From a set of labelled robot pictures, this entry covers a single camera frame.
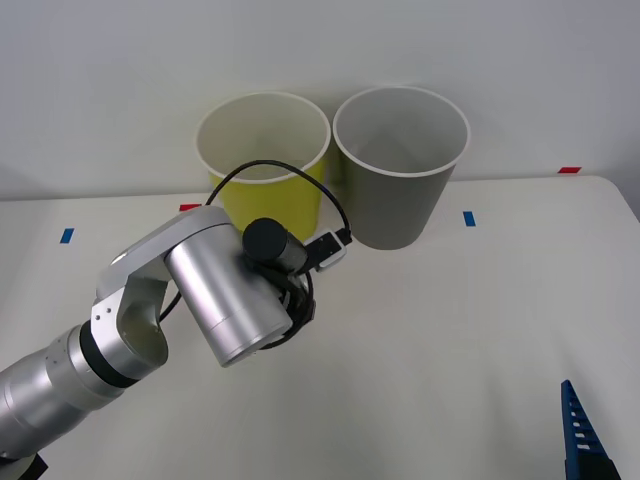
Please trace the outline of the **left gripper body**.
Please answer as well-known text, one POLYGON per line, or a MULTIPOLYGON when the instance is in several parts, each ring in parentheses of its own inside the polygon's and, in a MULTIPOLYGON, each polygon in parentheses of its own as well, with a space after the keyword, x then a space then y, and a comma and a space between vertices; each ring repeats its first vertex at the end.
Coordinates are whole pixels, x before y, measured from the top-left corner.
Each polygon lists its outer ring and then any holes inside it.
POLYGON ((313 320, 316 302, 311 278, 292 278, 285 283, 282 304, 292 320, 292 329, 301 329, 313 320))

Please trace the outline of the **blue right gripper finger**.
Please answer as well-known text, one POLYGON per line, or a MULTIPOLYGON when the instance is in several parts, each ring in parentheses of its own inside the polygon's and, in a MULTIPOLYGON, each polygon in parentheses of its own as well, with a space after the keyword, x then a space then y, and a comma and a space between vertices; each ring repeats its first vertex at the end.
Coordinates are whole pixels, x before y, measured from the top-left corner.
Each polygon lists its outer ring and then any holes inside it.
POLYGON ((561 384, 567 480, 620 480, 569 380, 561 384))

